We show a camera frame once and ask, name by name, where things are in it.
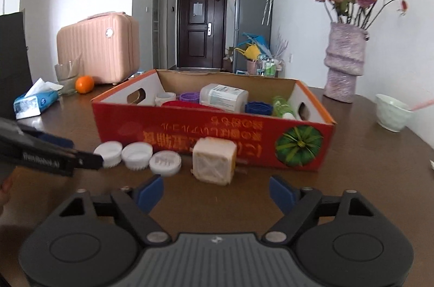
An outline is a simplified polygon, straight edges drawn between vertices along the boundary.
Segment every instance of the yellow watering can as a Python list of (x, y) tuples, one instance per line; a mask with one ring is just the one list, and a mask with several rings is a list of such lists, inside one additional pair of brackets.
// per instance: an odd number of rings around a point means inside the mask
[(261, 54), (261, 51), (259, 50), (258, 46), (256, 45), (250, 45), (249, 47), (244, 51), (241, 48), (235, 48), (236, 51), (240, 52), (244, 57), (250, 60), (258, 60), (259, 55)]

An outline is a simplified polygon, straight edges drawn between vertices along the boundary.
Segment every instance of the pink vase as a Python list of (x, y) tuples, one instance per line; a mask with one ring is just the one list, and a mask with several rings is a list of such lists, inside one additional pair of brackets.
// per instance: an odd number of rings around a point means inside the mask
[(331, 23), (324, 64), (329, 67), (324, 95), (352, 103), (357, 77), (363, 75), (368, 33), (350, 24)]

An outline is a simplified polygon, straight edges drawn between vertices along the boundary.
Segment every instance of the green pumpkin image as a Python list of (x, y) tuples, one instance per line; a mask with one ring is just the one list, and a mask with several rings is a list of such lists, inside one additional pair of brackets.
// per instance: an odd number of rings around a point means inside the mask
[(275, 143), (277, 159), (289, 167), (305, 166), (318, 155), (323, 144), (321, 133), (310, 125), (288, 129)]

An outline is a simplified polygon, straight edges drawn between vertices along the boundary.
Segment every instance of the orange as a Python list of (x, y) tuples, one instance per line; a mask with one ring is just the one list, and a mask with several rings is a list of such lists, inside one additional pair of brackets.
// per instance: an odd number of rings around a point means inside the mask
[(89, 75), (81, 76), (75, 82), (75, 89), (81, 94), (87, 94), (93, 90), (95, 82)]

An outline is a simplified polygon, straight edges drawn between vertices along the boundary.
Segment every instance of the gray refrigerator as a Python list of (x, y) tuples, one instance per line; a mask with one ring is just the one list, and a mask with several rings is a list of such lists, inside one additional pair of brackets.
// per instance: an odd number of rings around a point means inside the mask
[[(247, 41), (243, 33), (262, 35), (267, 43), (270, 43), (271, 20), (267, 25), (267, 16), (262, 25), (266, 0), (236, 0), (235, 2), (235, 31), (234, 46), (237, 47), (241, 42)], [(239, 52), (234, 52), (233, 72), (237, 70), (247, 71), (247, 60)]]

